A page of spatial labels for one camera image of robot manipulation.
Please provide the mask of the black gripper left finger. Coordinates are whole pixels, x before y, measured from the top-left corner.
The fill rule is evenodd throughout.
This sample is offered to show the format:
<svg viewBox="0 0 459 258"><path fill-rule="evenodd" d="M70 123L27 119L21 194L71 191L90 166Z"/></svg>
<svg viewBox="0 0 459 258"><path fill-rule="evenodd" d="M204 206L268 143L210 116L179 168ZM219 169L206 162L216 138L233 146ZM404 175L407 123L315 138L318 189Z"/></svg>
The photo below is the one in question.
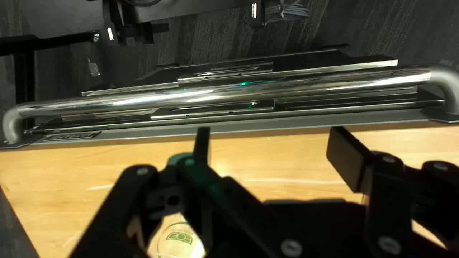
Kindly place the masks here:
<svg viewBox="0 0 459 258"><path fill-rule="evenodd" d="M159 171L131 165L116 179L70 258L147 258L163 218L180 214L202 241L206 258L247 258L268 252L263 205L237 182L207 165L210 130L196 132L190 153Z"/></svg>

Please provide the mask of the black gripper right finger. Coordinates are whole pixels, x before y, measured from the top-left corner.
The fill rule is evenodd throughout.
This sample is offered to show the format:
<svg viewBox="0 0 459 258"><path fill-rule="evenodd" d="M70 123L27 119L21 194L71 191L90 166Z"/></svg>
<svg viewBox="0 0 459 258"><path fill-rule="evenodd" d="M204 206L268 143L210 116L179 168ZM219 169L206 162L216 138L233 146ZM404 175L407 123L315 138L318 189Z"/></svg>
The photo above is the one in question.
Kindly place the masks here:
<svg viewBox="0 0 459 258"><path fill-rule="evenodd" d="M425 161L420 168L369 151L334 126L325 156L345 185L364 196L364 241L377 258L457 258L459 166Z"/></svg>

